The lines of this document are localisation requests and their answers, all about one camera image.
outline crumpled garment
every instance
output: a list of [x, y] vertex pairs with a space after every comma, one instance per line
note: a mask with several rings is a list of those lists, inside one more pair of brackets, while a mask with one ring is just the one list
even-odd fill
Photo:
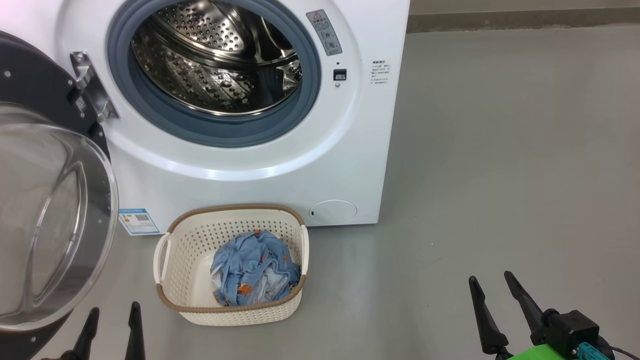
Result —
[[213, 257], [213, 295], [224, 306], [276, 301], [291, 293], [300, 281], [300, 266], [291, 261], [289, 248], [268, 231], [236, 236]]

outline black cable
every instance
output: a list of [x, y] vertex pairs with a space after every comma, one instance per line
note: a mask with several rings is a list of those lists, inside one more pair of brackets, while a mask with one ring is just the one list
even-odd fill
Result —
[[619, 347], [612, 347], [611, 345], [604, 345], [604, 344], [599, 344], [601, 347], [606, 347], [609, 348], [615, 352], [619, 352], [621, 354], [625, 354], [626, 356], [629, 356], [631, 359], [633, 360], [640, 360], [640, 357], [635, 356], [634, 354], [631, 354], [630, 352], [624, 351]]

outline gray rubber gasket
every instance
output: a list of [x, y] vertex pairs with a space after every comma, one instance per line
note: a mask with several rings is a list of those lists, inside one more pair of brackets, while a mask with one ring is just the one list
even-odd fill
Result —
[[192, 110], [158, 89], [131, 50], [138, 26], [175, 0], [128, 0], [115, 15], [107, 39], [109, 68], [120, 91], [149, 122], [183, 140], [213, 147], [247, 147], [274, 140], [296, 127], [316, 102], [320, 59], [313, 39], [286, 7], [274, 0], [225, 0], [272, 23], [298, 54], [303, 80], [287, 100], [260, 115], [222, 117]]

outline door hinge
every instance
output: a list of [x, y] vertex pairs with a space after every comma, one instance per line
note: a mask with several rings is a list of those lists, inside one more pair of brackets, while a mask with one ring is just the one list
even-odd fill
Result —
[[71, 53], [71, 64], [76, 73], [76, 88], [86, 94], [86, 100], [97, 114], [97, 121], [101, 123], [107, 119], [119, 119], [118, 112], [113, 106], [89, 55], [82, 51]]

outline white plastic basket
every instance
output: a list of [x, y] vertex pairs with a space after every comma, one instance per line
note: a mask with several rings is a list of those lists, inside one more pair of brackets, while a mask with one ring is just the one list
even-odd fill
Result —
[[[292, 260], [300, 264], [300, 282], [284, 299], [224, 307], [213, 297], [216, 288], [209, 273], [213, 255], [235, 236], [256, 229], [269, 231], [284, 241]], [[309, 235], [295, 211], [270, 205], [223, 206], [190, 211], [173, 222], [156, 245], [154, 278], [162, 302], [190, 322], [209, 326], [255, 325], [283, 320], [295, 312], [307, 280], [308, 263]]]

